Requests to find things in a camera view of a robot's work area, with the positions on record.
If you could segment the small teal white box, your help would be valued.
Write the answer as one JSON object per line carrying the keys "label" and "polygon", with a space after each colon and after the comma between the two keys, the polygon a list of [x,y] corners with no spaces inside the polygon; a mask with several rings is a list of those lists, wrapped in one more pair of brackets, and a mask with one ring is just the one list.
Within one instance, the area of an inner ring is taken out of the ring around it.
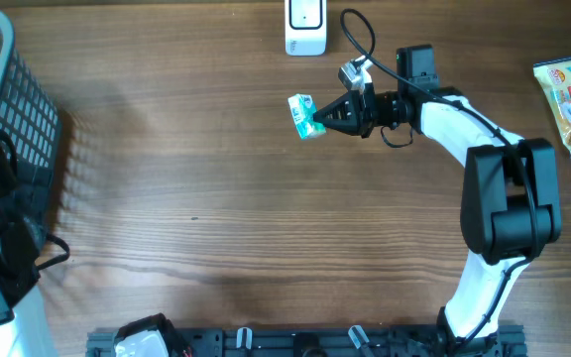
{"label": "small teal white box", "polygon": [[295,94],[287,100],[294,127],[301,140],[313,139],[326,133],[323,124],[313,120],[317,109],[310,95]]}

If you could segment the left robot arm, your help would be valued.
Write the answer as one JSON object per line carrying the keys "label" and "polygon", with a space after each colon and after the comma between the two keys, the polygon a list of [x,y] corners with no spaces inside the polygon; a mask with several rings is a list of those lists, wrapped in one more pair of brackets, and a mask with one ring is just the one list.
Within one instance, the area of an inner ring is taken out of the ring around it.
{"label": "left robot arm", "polygon": [[0,130],[0,356],[55,356],[37,260],[46,242],[67,245],[21,207],[17,173],[14,145]]}

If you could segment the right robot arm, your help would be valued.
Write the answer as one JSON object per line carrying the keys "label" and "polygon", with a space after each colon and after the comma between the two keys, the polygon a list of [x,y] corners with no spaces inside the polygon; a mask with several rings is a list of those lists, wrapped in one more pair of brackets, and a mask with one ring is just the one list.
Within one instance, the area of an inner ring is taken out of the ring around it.
{"label": "right robot arm", "polygon": [[375,128],[412,131],[439,143],[464,168],[460,226],[469,250],[457,290],[440,310],[440,355],[486,353],[498,340],[498,317],[515,280],[561,232],[555,152],[545,139],[503,130],[442,87],[430,45],[400,48],[395,91],[377,93],[370,54],[339,70],[347,91],[317,110],[328,129],[367,138]]}

